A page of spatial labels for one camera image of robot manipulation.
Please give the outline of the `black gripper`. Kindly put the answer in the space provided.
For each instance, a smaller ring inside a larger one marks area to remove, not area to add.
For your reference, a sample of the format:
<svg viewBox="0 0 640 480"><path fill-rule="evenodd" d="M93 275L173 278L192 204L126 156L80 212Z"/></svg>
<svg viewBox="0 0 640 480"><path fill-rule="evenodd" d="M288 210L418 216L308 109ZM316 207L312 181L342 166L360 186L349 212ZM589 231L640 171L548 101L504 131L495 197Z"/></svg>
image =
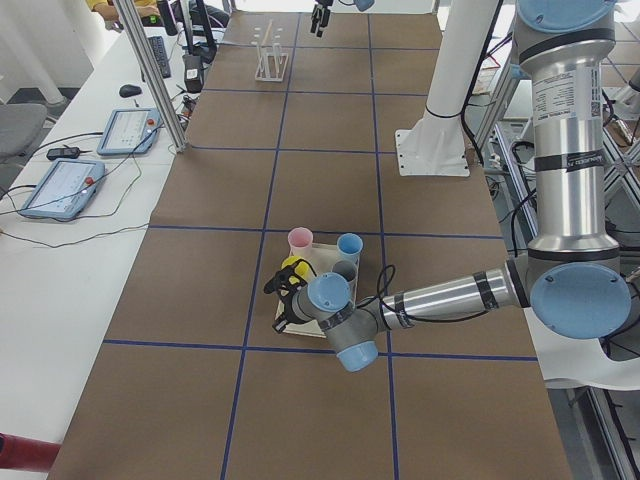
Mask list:
<svg viewBox="0 0 640 480"><path fill-rule="evenodd" d="M293 308L293 300L297 292L292 292L286 297L281 297L276 293L283 306L282 312L276 317L272 325L272 328L277 333L283 333L285 328L289 324L296 324L296 325L303 324L303 320L294 312L294 308Z"/></svg>
<svg viewBox="0 0 640 480"><path fill-rule="evenodd" d="M330 18L330 6L323 3L317 3L312 11L312 22L310 33L315 34L316 37L321 38L324 33L324 27L327 26Z"/></svg>

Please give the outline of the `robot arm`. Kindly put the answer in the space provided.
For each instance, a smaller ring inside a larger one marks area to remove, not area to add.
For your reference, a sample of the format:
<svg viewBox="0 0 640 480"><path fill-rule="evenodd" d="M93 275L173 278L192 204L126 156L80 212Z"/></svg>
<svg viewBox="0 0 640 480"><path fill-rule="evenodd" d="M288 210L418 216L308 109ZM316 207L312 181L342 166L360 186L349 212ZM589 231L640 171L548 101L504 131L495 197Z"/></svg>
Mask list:
<svg viewBox="0 0 640 480"><path fill-rule="evenodd" d="M355 6L359 12L364 12L370 9L374 4L374 0L353 0L353 1L343 1L338 0L343 6L351 7ZM324 33L324 29L328 26L330 16L331 16L331 7L333 6L333 0L316 0L314 4L314 8L311 12L311 23L310 23L310 33L314 34L316 37L321 38Z"/></svg>
<svg viewBox="0 0 640 480"><path fill-rule="evenodd" d="M265 291L279 297L273 327L317 326L343 367L378 355L375 337L420 323L457 323L504 306L531 308L552 332L598 339L631 312L617 241L605 228L600 65L615 44L611 1L520 1L514 45L531 78L538 230L504 266L361 302L336 273L307 280L283 267Z"/></svg>

